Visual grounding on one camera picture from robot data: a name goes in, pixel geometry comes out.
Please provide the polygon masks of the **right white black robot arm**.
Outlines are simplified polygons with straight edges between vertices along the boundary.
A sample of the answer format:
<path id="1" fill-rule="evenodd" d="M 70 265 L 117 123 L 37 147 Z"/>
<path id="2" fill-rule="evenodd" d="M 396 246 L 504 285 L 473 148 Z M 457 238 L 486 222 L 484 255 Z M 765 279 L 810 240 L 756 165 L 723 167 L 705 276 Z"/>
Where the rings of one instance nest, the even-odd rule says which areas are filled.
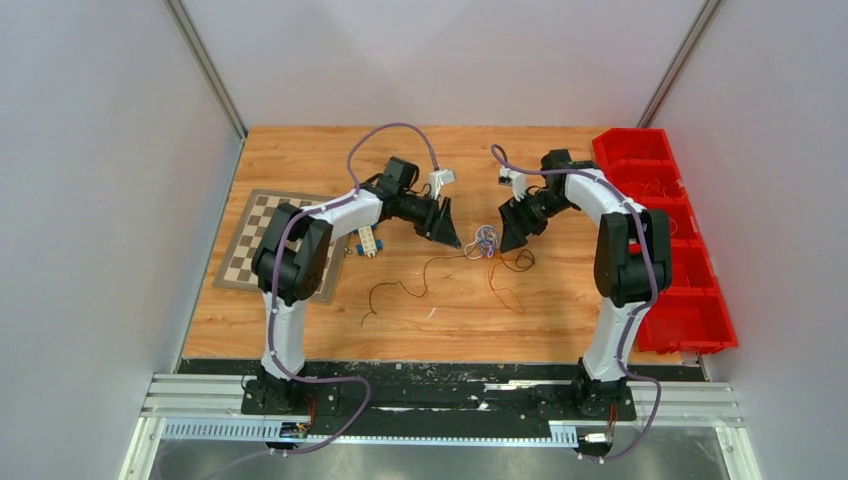
<path id="1" fill-rule="evenodd" d="M 672 283 L 671 225 L 668 214 L 626 196 L 592 161 L 575 161 L 566 149 L 551 150 L 527 185 L 531 170 L 512 165 L 493 145 L 499 182 L 512 196 L 499 207 L 502 252 L 541 235 L 550 219 L 567 210 L 585 213 L 597 227 L 593 277 L 602 303 L 590 347 L 578 362 L 571 403 L 584 417 L 596 417 L 621 402 L 633 378 L 628 358 L 641 322 Z"/>

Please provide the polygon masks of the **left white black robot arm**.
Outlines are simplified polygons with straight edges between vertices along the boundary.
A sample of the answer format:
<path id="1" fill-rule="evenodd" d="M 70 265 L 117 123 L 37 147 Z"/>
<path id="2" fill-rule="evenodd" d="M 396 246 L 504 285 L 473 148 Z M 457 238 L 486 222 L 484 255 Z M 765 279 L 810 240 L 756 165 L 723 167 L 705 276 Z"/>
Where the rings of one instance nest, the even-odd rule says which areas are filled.
<path id="1" fill-rule="evenodd" d="M 323 282 L 329 247 L 340 237 L 398 218 L 426 240 L 460 247 L 451 200 L 440 195 L 455 182 L 455 172 L 432 171 L 426 194 L 411 189 L 418 174 L 415 164 L 392 157 L 383 172 L 355 182 L 341 197 L 312 208 L 275 209 L 251 263 L 266 305 L 266 346 L 254 398 L 282 414 L 304 405 L 306 388 L 296 375 L 305 363 L 306 309 Z"/>

